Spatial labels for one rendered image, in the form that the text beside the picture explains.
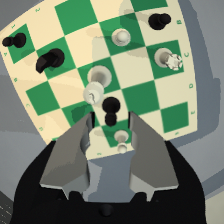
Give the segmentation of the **green and cream chessboard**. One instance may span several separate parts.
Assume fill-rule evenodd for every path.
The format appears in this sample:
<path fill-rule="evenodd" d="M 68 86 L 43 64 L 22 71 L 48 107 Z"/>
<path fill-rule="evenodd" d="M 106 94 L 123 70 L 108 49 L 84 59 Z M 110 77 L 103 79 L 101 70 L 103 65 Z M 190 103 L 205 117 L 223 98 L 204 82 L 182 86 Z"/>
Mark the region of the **green and cream chessboard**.
<path fill-rule="evenodd" d="M 167 13 L 171 22 L 154 30 L 148 19 Z M 117 29 L 130 33 L 130 42 L 117 46 Z M 2 40 L 26 35 L 21 48 L 4 47 Z M 36 60 L 51 49 L 65 55 L 59 67 L 39 74 Z M 159 48 L 180 55 L 179 70 L 160 67 L 154 61 Z M 13 85 L 38 132 L 48 144 L 56 140 L 90 111 L 95 128 L 89 133 L 87 160 L 119 154 L 114 134 L 126 130 L 127 151 L 132 131 L 128 111 L 145 120 L 165 140 L 197 131 L 196 81 L 190 42 L 178 0 L 44 0 L 2 31 L 0 51 Z M 97 65 L 112 75 L 104 99 L 116 97 L 121 104 L 117 124 L 105 124 L 102 102 L 88 104 L 83 98 L 88 73 Z M 104 100 L 103 99 L 103 100 Z M 127 152 L 126 151 L 126 152 Z"/>

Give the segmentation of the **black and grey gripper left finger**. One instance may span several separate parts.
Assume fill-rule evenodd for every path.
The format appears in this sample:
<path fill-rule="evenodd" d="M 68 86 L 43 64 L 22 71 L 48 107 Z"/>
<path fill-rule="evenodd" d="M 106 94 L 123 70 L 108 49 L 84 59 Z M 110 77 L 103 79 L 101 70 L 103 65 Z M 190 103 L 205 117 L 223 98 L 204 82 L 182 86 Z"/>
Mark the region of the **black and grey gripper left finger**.
<path fill-rule="evenodd" d="M 33 160 L 17 185 L 9 224 L 20 224 L 40 204 L 68 200 L 70 191 L 78 191 L 83 197 L 90 186 L 86 151 L 94 125 L 95 112 L 90 111 Z"/>

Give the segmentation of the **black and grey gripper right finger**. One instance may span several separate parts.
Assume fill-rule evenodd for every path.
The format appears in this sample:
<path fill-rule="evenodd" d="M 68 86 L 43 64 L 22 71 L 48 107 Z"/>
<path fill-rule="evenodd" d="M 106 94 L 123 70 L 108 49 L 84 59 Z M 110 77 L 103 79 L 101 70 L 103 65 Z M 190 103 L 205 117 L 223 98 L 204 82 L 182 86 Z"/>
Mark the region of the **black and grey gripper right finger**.
<path fill-rule="evenodd" d="M 132 128 L 133 127 L 133 128 Z M 174 206 L 194 224 L 207 224 L 201 182 L 175 146 L 166 141 L 133 111 L 128 111 L 132 131 L 129 188 L 145 192 L 147 201 Z"/>

